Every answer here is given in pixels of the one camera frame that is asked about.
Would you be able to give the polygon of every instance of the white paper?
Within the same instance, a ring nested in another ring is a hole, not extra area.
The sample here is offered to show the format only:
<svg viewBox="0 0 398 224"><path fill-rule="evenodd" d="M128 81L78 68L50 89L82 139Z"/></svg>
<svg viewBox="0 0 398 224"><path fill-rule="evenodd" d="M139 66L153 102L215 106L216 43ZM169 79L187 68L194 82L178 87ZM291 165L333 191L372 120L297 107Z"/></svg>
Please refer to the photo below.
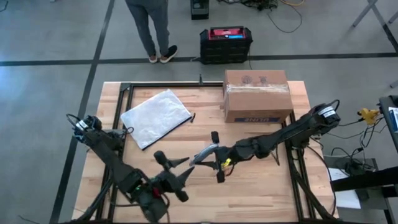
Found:
<svg viewBox="0 0 398 224"><path fill-rule="evenodd" d="M331 180L338 180L348 177L347 174L339 169L329 168ZM357 208L361 209L361 203L356 195L355 190L345 190L336 193L336 206L343 208Z"/></svg>

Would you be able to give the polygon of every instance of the gray pants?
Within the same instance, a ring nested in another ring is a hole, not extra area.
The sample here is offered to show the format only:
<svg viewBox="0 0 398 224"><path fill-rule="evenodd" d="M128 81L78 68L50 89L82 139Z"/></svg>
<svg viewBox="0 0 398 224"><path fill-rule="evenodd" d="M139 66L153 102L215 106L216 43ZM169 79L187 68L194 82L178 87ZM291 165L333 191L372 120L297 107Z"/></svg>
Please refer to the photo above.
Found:
<svg viewBox="0 0 398 224"><path fill-rule="evenodd" d="M148 16L154 21L160 53L167 55L169 52L169 31L167 30L169 0L126 0L126 3L134 17L139 37L148 55L156 54L155 43L149 31Z"/></svg>

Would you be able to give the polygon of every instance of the black handle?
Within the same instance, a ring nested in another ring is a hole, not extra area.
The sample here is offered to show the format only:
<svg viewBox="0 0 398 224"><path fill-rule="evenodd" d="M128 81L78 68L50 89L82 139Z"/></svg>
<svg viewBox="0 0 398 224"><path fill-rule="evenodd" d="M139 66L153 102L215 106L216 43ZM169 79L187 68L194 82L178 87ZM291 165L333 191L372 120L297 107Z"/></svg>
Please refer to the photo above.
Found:
<svg viewBox="0 0 398 224"><path fill-rule="evenodd" d="M162 166L165 166L167 162L169 161L166 158L166 155L162 151L157 151L154 153L154 157L156 159L156 162Z"/></svg>
<svg viewBox="0 0 398 224"><path fill-rule="evenodd" d="M175 195L181 202L186 202L189 199L188 194L183 190L177 190Z"/></svg>
<svg viewBox="0 0 398 224"><path fill-rule="evenodd" d="M211 140L213 141L214 144L220 143L220 139L218 138L218 132L216 131L211 132Z"/></svg>
<svg viewBox="0 0 398 224"><path fill-rule="evenodd" d="M225 181L224 171L219 170L217 172L217 183L224 183L224 181Z"/></svg>

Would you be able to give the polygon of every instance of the wooden tabletop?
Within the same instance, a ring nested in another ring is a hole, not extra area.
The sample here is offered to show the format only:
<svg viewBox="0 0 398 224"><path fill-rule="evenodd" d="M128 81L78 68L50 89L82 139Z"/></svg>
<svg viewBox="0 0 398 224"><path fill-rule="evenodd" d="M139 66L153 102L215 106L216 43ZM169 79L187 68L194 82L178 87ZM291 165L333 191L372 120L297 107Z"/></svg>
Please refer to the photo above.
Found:
<svg viewBox="0 0 398 224"><path fill-rule="evenodd" d="M97 117L102 120L103 129L111 129L119 93L119 82L104 83L99 100ZM304 82L289 82L298 119L310 109ZM134 88L132 107L164 91L165 88ZM279 124L226 124L223 114L223 91L221 87L171 88L181 102L196 118L187 122L145 151L141 151L132 137L126 140L124 162L140 168L149 177L158 174L162 167L156 163L155 151L164 151L169 159L193 157L211 143L210 133L218 131L220 144L232 146L237 140L270 134L280 129ZM322 155L319 144L310 145ZM284 144L279 144L278 166L272 156L265 159L253 158L239 163L225 182L217 184L216 172L209 167L196 166L187 180L185 191L189 200L180 202L174 194L170 199L171 222L296 222L292 183ZM326 168L310 150L305 151L305 164L312 192L329 211L333 208L333 193ZM172 172L176 175L188 169L188 162ZM87 153L83 176L73 218L86 210L100 191L104 164L93 151ZM305 217L308 217L303 192L300 191ZM117 203L127 203L118 193ZM116 208L115 222L146 222L137 207Z"/></svg>

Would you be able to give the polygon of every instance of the black sneaker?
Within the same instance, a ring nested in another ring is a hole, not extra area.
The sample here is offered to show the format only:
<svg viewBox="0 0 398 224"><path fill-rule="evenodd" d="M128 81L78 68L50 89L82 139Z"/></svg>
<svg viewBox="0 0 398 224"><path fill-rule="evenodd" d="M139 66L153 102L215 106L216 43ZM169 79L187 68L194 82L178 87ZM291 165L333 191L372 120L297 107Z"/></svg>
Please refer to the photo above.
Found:
<svg viewBox="0 0 398 224"><path fill-rule="evenodd" d="M163 57L165 57L166 59L163 60L163 58L160 58L160 62L162 63L169 62L169 60L171 60L177 54L177 51L178 48L176 45L169 47L169 52L167 53L167 55L163 55Z"/></svg>

